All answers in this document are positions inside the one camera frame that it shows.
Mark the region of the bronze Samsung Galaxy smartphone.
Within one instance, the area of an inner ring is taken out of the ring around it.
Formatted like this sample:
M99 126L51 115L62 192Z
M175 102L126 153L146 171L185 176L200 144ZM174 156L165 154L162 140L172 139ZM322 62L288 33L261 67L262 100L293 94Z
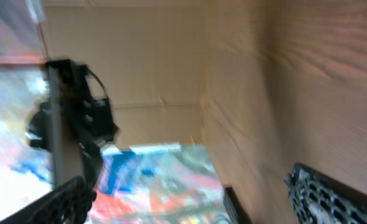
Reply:
M55 74L0 68L0 221L69 179Z

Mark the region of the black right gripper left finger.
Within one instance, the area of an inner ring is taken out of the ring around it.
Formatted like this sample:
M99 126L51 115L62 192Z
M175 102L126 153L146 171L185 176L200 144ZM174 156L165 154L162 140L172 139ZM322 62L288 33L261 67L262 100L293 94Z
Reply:
M0 224L84 224L97 193L82 177L74 177Z

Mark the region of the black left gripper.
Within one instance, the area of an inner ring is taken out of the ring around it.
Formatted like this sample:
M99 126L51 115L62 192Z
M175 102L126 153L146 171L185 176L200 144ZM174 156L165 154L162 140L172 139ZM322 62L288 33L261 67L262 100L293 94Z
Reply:
M74 177L94 186L103 167L101 149L119 131L108 94L91 94L87 78L100 79L84 63L49 60L44 71L50 93L26 126L29 146L51 153L54 186Z

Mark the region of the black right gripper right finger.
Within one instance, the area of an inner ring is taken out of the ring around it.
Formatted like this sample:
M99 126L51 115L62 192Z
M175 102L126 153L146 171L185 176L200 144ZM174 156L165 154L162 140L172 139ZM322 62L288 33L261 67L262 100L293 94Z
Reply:
M367 195L305 164L284 179L299 223L367 224Z

